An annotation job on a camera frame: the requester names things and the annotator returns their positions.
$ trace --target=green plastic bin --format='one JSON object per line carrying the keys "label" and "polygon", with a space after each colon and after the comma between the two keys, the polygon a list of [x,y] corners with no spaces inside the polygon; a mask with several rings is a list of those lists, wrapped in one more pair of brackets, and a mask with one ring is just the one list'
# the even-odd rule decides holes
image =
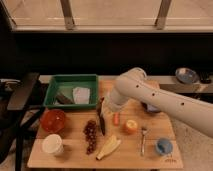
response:
{"label": "green plastic bin", "polygon": [[[89,104],[59,104],[56,95],[61,92],[67,98],[73,99],[72,90],[75,87],[90,89]],[[94,109],[98,102],[98,76],[96,74],[73,74],[52,76],[44,99],[44,106],[53,109]]]}

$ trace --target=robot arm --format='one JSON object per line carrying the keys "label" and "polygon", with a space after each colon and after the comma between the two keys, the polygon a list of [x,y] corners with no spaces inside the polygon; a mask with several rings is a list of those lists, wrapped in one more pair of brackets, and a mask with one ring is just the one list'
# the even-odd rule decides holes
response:
{"label": "robot arm", "polygon": [[105,97],[110,110],[120,110],[129,98],[133,98],[213,137],[212,104],[154,88],[145,80],[146,73],[141,68],[133,68],[117,77],[114,88]]}

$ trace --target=white cup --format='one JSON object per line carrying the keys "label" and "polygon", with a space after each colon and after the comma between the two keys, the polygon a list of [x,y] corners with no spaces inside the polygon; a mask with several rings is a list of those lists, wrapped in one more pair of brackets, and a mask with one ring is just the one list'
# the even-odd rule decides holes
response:
{"label": "white cup", "polygon": [[61,137],[58,134],[48,135],[43,140],[42,150],[45,153],[52,154],[54,156],[61,155],[64,151]]}

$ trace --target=red grapes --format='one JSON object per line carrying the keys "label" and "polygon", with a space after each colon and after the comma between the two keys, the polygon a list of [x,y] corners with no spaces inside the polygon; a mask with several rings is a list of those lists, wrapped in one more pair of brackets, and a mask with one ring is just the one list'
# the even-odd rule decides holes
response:
{"label": "red grapes", "polygon": [[96,122],[94,120],[89,120],[87,122],[87,125],[84,128],[85,138],[89,144],[87,147],[87,152],[86,152],[88,155],[93,153],[96,149],[96,143],[97,143],[96,131],[97,131]]}

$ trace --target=red bowl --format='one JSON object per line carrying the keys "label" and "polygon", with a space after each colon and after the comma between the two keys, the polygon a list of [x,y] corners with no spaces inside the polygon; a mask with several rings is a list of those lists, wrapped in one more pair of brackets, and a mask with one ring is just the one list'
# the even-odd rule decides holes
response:
{"label": "red bowl", "polygon": [[51,109],[40,118],[41,127],[48,133],[57,133],[64,128],[66,114],[60,109]]}

